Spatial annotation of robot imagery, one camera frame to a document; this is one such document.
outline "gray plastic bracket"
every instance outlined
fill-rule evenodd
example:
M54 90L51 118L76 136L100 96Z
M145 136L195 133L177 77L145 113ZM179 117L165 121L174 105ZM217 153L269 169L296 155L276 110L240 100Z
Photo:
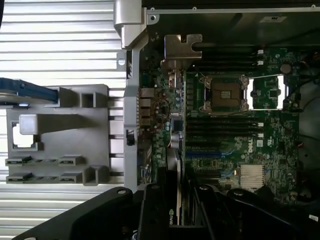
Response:
M108 183L108 87L96 84L50 88L60 93L57 105L31 104L6 110L7 183ZM21 134L33 136L32 147L15 147L13 126L18 123Z
M147 45L148 36L145 35L132 49L132 73L127 80L123 100L124 124L124 186L131 191L137 191L138 186L138 125L137 125L137 97L139 91L139 61L140 51Z

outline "cpu socket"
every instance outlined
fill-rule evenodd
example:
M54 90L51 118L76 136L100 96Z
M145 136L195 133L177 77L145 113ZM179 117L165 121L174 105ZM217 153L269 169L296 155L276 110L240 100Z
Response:
M248 109L244 89L248 78L235 74L208 75L199 79L204 84L204 105L200 111L209 114L228 114Z

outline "white square label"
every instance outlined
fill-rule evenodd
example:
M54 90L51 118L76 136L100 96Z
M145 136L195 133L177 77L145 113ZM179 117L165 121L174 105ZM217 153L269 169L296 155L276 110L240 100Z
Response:
M262 148L264 146L264 141L259 139L256 141L257 148Z
M286 18L286 16L265 16L260 23L282 23Z

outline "motherboard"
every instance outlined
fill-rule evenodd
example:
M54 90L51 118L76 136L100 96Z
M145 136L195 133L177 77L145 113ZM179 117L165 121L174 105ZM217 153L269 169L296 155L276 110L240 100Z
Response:
M180 116L179 154L201 183L222 192L267 187L276 201L294 203L299 91L291 90L300 80L301 53L266 48L205 55L183 72L179 89L161 71L161 58L147 54L140 75L139 125L152 149L141 182L154 181L166 165L172 119Z

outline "white sticker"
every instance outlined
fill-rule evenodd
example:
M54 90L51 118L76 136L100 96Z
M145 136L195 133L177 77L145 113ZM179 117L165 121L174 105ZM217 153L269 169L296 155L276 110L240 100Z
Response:
M264 141L259 139L256 141L257 148L262 148L264 146Z
M260 23L282 23L286 18L286 16L265 16Z
M309 215L309 218L312 219L312 220L314 220L314 221L316 221L316 222L319 221L319 217L314 216L314 215L311 215L311 214Z

